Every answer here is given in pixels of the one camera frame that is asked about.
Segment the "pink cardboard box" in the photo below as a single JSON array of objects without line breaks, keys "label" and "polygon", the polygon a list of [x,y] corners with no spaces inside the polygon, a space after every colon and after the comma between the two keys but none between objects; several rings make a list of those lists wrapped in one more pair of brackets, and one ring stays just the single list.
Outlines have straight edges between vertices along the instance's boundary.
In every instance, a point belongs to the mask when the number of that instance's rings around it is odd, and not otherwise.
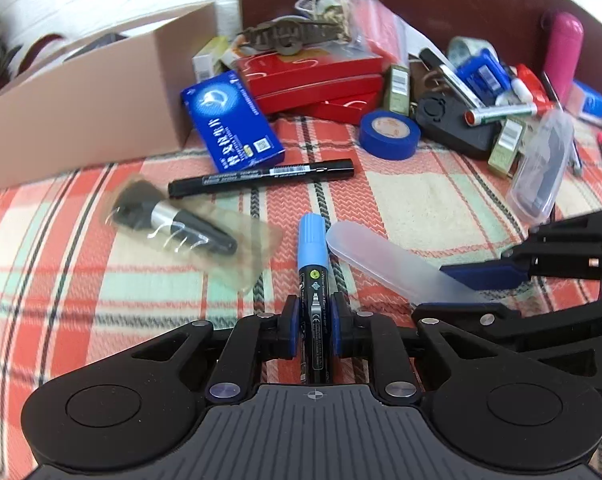
[{"label": "pink cardboard box", "polygon": [[0,90],[0,186],[181,150],[191,122],[182,90],[217,32],[214,3],[112,26],[124,39],[67,44]]}]

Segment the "red green marker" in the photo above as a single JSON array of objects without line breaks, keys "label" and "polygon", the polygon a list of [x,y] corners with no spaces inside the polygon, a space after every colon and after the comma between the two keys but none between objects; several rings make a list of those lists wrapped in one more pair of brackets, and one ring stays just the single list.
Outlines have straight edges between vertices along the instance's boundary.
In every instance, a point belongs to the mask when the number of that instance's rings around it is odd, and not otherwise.
[{"label": "red green marker", "polygon": [[476,108],[467,110],[464,114],[466,124],[469,127],[477,127],[491,122],[499,122],[508,117],[535,116],[540,109],[534,103],[523,103],[517,105],[503,105]]}]

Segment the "white black marker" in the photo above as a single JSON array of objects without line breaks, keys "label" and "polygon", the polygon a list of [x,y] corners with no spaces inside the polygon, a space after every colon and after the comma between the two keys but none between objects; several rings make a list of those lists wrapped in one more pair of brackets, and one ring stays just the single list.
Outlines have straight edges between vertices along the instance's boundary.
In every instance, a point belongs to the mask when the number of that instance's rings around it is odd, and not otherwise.
[{"label": "white black marker", "polygon": [[420,60],[430,70],[431,74],[437,74],[441,76],[445,81],[445,84],[450,90],[452,90],[461,102],[466,104],[466,107],[470,110],[476,110],[477,108],[483,108],[485,104],[479,99],[479,97],[467,86],[448,66],[442,58],[437,56],[433,51],[428,48],[422,49],[419,53]]}]

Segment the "red gift box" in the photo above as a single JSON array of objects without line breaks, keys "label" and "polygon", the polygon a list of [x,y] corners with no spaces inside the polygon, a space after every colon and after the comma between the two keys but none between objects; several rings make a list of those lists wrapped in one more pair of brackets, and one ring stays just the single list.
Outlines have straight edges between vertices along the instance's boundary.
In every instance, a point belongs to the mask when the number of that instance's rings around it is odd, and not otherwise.
[{"label": "red gift box", "polygon": [[265,115],[381,89],[383,60],[348,49],[304,49],[242,58],[236,72]]}]

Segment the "clear case with spoon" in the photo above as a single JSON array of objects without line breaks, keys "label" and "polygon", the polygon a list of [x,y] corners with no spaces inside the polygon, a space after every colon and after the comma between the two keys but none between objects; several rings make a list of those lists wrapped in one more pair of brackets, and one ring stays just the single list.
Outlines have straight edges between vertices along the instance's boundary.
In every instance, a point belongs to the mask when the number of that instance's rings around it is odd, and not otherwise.
[{"label": "clear case with spoon", "polygon": [[510,209],[528,226],[545,222],[554,208],[574,137],[572,119],[563,110],[547,112],[527,144],[506,195]]}]

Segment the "blue medicine box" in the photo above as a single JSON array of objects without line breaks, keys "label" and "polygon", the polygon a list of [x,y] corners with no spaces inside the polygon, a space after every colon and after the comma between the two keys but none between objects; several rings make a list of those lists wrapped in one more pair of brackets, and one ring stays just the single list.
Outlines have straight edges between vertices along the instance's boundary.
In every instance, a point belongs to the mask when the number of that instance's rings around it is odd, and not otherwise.
[{"label": "blue medicine box", "polygon": [[233,70],[182,90],[180,97],[221,174],[284,161],[284,147]]}]

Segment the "pink zip bag pack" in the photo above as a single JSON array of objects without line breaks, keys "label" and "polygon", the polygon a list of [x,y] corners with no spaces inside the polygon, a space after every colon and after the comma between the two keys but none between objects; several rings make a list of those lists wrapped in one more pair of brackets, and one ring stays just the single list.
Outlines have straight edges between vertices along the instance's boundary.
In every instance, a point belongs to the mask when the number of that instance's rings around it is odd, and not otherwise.
[{"label": "pink zip bag pack", "polygon": [[386,65],[406,65],[403,21],[379,0],[357,0],[354,18],[366,47]]}]

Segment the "translucent plastic case lid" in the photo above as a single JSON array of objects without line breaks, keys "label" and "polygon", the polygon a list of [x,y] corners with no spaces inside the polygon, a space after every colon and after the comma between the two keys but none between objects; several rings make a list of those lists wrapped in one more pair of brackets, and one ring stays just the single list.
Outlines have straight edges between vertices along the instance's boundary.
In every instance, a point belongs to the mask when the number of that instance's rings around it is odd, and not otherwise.
[{"label": "translucent plastic case lid", "polygon": [[487,302],[480,292],[362,224],[338,221],[330,226],[326,241],[333,255],[412,304]]}]

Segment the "white yellow medicine box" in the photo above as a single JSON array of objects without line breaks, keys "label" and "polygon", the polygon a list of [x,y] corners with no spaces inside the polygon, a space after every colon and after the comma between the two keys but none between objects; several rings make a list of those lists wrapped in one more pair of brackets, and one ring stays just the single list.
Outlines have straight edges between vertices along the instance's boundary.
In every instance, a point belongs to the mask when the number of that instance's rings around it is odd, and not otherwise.
[{"label": "white yellow medicine box", "polygon": [[216,36],[194,55],[192,68],[197,84],[223,73],[222,57],[228,47],[229,42],[225,36]]}]

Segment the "bagged makeup brush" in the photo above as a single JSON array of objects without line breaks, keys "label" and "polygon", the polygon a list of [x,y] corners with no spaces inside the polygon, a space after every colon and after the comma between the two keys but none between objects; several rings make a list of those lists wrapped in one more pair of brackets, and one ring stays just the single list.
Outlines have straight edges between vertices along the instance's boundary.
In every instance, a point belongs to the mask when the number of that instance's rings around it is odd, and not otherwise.
[{"label": "bagged makeup brush", "polygon": [[284,237],[279,226],[208,198],[173,200],[138,174],[109,194],[101,218],[138,247],[193,266],[237,292],[256,284]]}]

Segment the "clear tape roll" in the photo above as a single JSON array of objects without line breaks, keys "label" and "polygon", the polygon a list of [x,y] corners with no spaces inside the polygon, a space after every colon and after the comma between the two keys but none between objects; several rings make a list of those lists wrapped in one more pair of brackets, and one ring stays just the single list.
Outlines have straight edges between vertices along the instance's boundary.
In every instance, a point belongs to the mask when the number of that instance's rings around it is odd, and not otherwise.
[{"label": "clear tape roll", "polygon": [[483,50],[489,50],[495,60],[498,60],[498,54],[495,48],[486,40],[456,36],[450,40],[447,46],[446,55],[455,67],[459,67],[470,58],[478,56]]}]

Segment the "brown hair claw clip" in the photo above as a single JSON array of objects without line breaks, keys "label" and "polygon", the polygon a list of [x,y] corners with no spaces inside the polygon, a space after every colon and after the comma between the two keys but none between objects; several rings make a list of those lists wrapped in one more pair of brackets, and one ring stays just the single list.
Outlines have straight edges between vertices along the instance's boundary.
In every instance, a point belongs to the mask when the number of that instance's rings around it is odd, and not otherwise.
[{"label": "brown hair claw clip", "polygon": [[284,16],[240,32],[238,48],[248,48],[258,53],[295,55],[304,47],[338,41],[343,37],[343,27],[338,23]]}]

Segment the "black marker pen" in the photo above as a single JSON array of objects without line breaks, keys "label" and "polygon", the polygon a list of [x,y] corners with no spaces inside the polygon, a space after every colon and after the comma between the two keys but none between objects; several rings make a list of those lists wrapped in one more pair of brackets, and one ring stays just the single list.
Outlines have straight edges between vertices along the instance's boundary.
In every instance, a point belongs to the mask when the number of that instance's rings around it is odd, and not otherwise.
[{"label": "black marker pen", "polygon": [[278,185],[284,181],[314,181],[348,179],[355,174],[349,158],[331,159],[325,162],[284,165],[272,168],[252,168],[224,174],[178,179],[167,187],[171,198],[185,198],[201,194],[213,194],[252,188],[252,186]]}]

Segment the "olive barcode small box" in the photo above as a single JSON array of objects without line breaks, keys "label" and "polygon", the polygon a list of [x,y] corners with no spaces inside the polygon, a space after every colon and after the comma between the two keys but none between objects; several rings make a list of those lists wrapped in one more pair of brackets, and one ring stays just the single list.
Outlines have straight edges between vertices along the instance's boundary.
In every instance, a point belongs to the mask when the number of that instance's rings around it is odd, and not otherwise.
[{"label": "olive barcode small box", "polygon": [[395,114],[409,115],[410,76],[407,67],[391,65],[386,72],[383,108]]}]

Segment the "blue cap marker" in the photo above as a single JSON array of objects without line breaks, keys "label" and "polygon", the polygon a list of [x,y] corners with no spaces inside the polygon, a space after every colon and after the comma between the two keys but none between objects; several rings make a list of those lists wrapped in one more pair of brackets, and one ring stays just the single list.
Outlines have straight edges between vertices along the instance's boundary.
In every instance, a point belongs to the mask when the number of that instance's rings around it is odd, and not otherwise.
[{"label": "blue cap marker", "polygon": [[325,219],[304,214],[299,223],[298,272],[305,376],[311,385],[332,382],[329,256]]}]

